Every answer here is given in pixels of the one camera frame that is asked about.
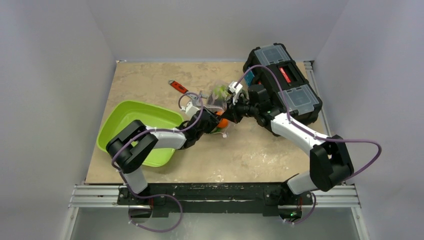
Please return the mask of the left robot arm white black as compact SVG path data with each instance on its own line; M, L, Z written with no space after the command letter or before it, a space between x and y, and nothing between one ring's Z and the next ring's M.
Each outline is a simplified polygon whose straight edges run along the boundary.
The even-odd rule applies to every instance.
M174 128L155 128L134 120L106 144L112 166L130 190L129 197L138 205L149 199L148 182L141 170L152 150L185 150L192 147L204 134L219 125L221 117L206 108L198 110L187 125Z

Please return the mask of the orange fake tangerine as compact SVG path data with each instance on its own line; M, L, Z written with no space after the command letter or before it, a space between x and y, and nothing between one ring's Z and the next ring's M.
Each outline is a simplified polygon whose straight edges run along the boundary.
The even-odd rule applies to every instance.
M215 114L217 116L221 116L223 113L224 113L224 111L222 111L222 110L215 112ZM229 125L229 120L226 119L226 118L221 118L219 120L219 123L218 123L218 125L216 127L218 129L225 129L226 127L228 127L228 125Z

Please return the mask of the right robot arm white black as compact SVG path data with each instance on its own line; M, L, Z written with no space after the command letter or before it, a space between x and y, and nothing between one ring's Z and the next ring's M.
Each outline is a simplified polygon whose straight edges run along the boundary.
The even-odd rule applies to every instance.
M288 204L294 203L304 192L327 192L354 173L354 167L343 139L329 137L303 125L273 105L264 86L254 84L244 92L241 84L231 82L230 94L222 117L239 123L244 117L255 118L257 124L275 136L294 143L309 157L309 170L286 181L280 196Z

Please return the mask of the clear zip top bag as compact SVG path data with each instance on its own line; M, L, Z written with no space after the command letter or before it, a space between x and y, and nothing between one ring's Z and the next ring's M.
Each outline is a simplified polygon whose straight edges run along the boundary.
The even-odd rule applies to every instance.
M200 96L202 99L202 102L204 104L204 106L211 111L212 113L215 114L215 112L217 111L225 111L227 108L227 104L226 101L231 99L232 96L231 94L228 92L227 96L225 98L218 98L218 99L214 99L212 96L212 91L216 86L220 86L220 85L225 85L226 86L226 90L228 88L228 84L218 80L215 81L211 86L207 87L205 90L201 90L200 91ZM229 135L229 131L231 128L233 128L235 124L231 121L229 121L228 127L220 129L220 128L215 128L211 133L209 133L210 135L217 135L217 134L221 134L223 138L227 138Z

